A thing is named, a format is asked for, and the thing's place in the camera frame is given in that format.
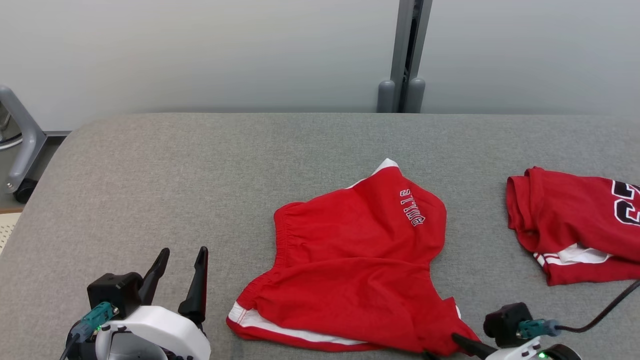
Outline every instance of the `white wall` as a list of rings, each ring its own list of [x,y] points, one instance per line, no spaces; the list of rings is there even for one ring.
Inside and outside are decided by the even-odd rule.
[[[44,131],[148,111],[375,111],[398,1],[16,0],[0,83]]]
[[[423,113],[640,113],[640,1],[433,0]]]

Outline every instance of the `gray cushion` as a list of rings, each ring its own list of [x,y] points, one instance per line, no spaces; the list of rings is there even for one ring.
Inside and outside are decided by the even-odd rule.
[[[447,206],[433,282],[482,339],[493,344],[485,314],[512,302],[584,325],[629,282],[548,287],[507,228],[505,182],[533,165],[638,182],[639,138],[638,121],[607,117],[181,113],[95,122],[55,154],[2,253],[0,357],[57,359],[89,310],[86,286],[105,272],[144,274],[162,247],[172,254],[154,304],[177,310],[206,245],[212,359],[415,359],[245,341],[225,324],[242,289],[273,263],[274,210],[349,186],[387,157]],[[588,359],[636,358],[639,299],[590,332],[543,344]]]

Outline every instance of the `jersey number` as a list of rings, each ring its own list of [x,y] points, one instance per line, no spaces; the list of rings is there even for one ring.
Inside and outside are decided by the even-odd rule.
[[[640,192],[640,186],[613,181],[611,193],[620,199],[614,203],[616,218],[623,224],[640,226],[640,211],[628,200],[633,200]]]

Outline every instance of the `red shorts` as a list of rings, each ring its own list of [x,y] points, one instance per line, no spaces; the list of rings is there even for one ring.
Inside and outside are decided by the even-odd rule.
[[[534,167],[507,180],[507,209],[549,285],[640,279],[640,187]]]
[[[444,246],[444,205],[385,160],[353,186],[276,211],[276,259],[227,318],[240,337],[324,351],[383,347],[448,356],[476,335],[429,262]]]

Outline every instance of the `chair wheel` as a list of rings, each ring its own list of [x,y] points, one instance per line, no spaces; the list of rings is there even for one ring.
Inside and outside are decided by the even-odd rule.
[[[13,197],[17,202],[21,204],[26,204],[27,201],[29,201],[29,198],[31,197],[31,194],[33,193],[33,190],[36,188],[37,184],[38,184],[37,180],[33,180],[33,179],[22,180],[22,183],[18,187],[18,190],[16,190],[13,193]]]

